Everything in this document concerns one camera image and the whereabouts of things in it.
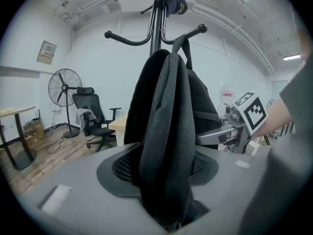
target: chair armrest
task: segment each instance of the chair armrest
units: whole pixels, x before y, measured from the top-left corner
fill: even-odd
[[[113,111],[113,121],[115,120],[115,116],[116,116],[116,111],[120,110],[121,108],[110,108],[110,110]]]
[[[89,115],[91,115],[91,112],[84,113],[85,127],[89,127],[89,123],[93,122],[93,120],[89,119]]]

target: wooden tabletop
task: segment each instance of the wooden tabletop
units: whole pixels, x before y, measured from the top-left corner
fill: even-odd
[[[15,114],[18,114],[21,112],[26,112],[26,111],[29,111],[31,109],[34,109],[35,107],[36,106],[24,107],[24,108],[14,108],[14,110],[12,110],[12,111],[0,113],[0,118],[15,115]]]
[[[118,118],[117,120],[113,121],[109,124],[109,129],[114,131],[124,131],[126,127],[126,120],[127,120],[127,114],[124,116]]]

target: cardboard box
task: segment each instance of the cardboard box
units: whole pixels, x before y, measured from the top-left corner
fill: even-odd
[[[45,137],[44,132],[38,132],[35,135],[28,135],[25,137],[27,146],[30,147],[32,146],[35,142],[38,142],[39,140],[43,139]]]
[[[44,126],[41,124],[31,126],[30,128],[24,129],[24,135],[35,135],[36,133],[40,133],[44,131]]]

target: backpack handle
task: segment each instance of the backpack handle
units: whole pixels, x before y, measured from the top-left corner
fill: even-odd
[[[192,70],[192,61],[191,61],[191,53],[190,53],[190,44],[189,40],[186,38],[185,35],[181,35],[180,37],[176,38],[173,44],[172,52],[178,53],[178,51],[182,48],[185,56],[187,58],[186,67],[189,70]]]

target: round table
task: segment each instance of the round table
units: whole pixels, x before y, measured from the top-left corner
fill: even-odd
[[[29,149],[28,146],[27,146],[27,143],[25,141],[25,138],[24,138],[24,133],[23,133],[23,130],[22,130],[22,126],[21,126],[21,120],[20,120],[20,113],[22,112],[26,112],[26,111],[29,111],[29,110],[32,110],[34,109],[35,106],[32,106],[32,107],[26,107],[26,108],[17,108],[17,109],[14,109],[12,111],[9,111],[9,112],[6,112],[6,113],[2,113],[0,114],[0,118],[2,117],[7,117],[7,116],[12,116],[14,115],[15,117],[15,123],[16,123],[16,127],[17,127],[17,130],[18,130],[18,133],[19,133],[19,141],[22,143],[22,146],[24,148],[23,151],[21,151],[17,157],[14,159],[10,150],[9,150],[9,147],[5,141],[5,137],[4,137],[4,134],[3,134],[3,130],[1,128],[1,121],[0,121],[0,136],[1,136],[1,139],[2,139],[2,142],[3,142],[3,146],[4,146],[4,149],[13,165],[13,167],[16,169],[16,170],[23,170],[25,169],[26,167],[28,167],[29,165],[31,165],[33,163],[33,161],[35,160],[36,156],[37,156],[37,152],[36,150],[34,149]]]

